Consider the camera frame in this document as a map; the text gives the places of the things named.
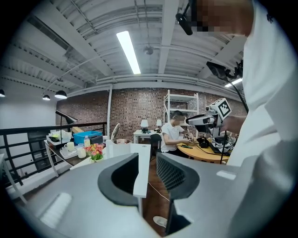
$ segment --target brick wall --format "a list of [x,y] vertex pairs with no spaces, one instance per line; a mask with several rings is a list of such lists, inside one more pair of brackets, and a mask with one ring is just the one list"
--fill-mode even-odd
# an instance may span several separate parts
[[[142,119],[147,119],[149,129],[155,129],[156,120],[163,119],[163,97],[165,88],[130,88],[113,90],[110,115],[110,132],[117,123],[120,129],[117,138],[133,139],[135,130],[140,129]],[[173,94],[193,96],[196,92],[171,89]],[[207,105],[221,98],[217,95],[199,93],[200,113],[205,112]],[[233,115],[246,115],[241,102],[227,99]],[[186,103],[171,103],[172,108],[186,109]],[[79,119],[78,123],[99,122],[107,120],[108,92],[94,92],[71,97],[57,103],[57,109]],[[196,108],[196,100],[189,102],[189,109]]]

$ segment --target blue container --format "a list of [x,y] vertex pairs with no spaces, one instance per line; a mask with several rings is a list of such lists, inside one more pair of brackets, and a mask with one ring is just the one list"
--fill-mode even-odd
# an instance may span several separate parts
[[83,143],[84,144],[84,139],[85,139],[85,136],[101,136],[102,135],[102,132],[96,132],[96,131],[88,131],[88,132],[79,132],[79,133],[75,133],[74,134],[74,143],[75,144],[79,144],[79,143]]

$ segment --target white ceiling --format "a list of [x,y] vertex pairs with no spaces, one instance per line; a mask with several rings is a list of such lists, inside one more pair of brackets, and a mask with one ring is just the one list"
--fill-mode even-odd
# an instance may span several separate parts
[[[243,57],[245,38],[196,32],[186,35],[175,14],[182,12],[187,2],[44,1],[12,39],[1,62],[1,80],[67,93],[94,87],[100,90],[100,85],[107,83],[175,82],[232,95],[233,89],[225,88],[226,83],[211,74],[206,62],[233,69]],[[132,74],[116,37],[125,30],[131,36],[141,75]],[[146,46],[154,49],[152,55],[144,53]]]

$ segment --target metal railing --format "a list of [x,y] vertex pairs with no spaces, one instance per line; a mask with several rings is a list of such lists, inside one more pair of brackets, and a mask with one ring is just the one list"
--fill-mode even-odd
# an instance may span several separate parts
[[[46,160],[46,159],[48,159],[48,156],[45,156],[41,159],[34,160],[32,162],[29,162],[29,163],[26,163],[26,164],[23,164],[23,165],[20,165],[20,166],[17,166],[17,167],[15,167],[15,165],[14,165],[14,159],[22,157],[22,156],[30,155],[30,154],[33,155],[34,153],[37,153],[37,152],[42,152],[42,151],[46,150],[46,148],[42,148],[42,149],[35,150],[35,151],[31,150],[30,152],[26,152],[26,153],[14,155],[14,156],[11,155],[9,148],[14,147],[14,146],[19,146],[19,145],[26,145],[26,144],[30,145],[32,143],[44,141],[44,140],[46,140],[46,138],[32,139],[32,140],[28,140],[28,141],[24,141],[24,142],[20,142],[20,143],[9,144],[8,141],[7,141],[7,135],[28,133],[28,132],[38,132],[38,131],[51,131],[51,130],[57,130],[57,129],[68,129],[69,130],[74,126],[77,126],[77,127],[102,126],[102,128],[97,128],[97,129],[93,129],[93,130],[96,130],[96,131],[97,130],[102,130],[102,134],[105,135],[105,125],[106,124],[107,124],[107,122],[95,122],[95,123],[71,124],[71,125],[62,125],[62,126],[41,126],[41,127],[24,127],[24,128],[1,129],[0,130],[0,136],[3,136],[4,146],[0,146],[0,149],[5,149],[6,150],[7,158],[5,159],[5,161],[9,161],[9,163],[11,165],[11,169],[9,170],[9,172],[14,173],[14,175],[15,175],[14,181],[16,183],[19,182],[20,185],[23,185],[22,179],[26,179],[26,178],[30,177],[31,175],[34,175],[34,174],[39,173],[41,171],[44,171],[44,170],[50,168],[51,165],[45,166],[42,169],[36,170],[32,173],[28,173],[28,174],[26,174],[22,177],[18,174],[17,170],[21,169],[21,168],[24,168],[24,167],[27,167],[29,165],[36,164],[40,161]],[[63,160],[54,162],[54,165],[56,165],[60,162],[63,162]],[[6,186],[9,186],[10,184],[11,183],[8,182],[8,183],[4,184],[4,186],[6,187]]]

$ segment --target black chair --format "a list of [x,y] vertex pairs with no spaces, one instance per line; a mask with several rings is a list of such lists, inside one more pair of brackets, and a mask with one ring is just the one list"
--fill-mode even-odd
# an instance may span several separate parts
[[162,137],[158,134],[154,134],[150,136],[150,144],[151,144],[151,150],[150,150],[150,161],[152,160],[152,155],[156,156],[157,152],[161,152],[161,141]]

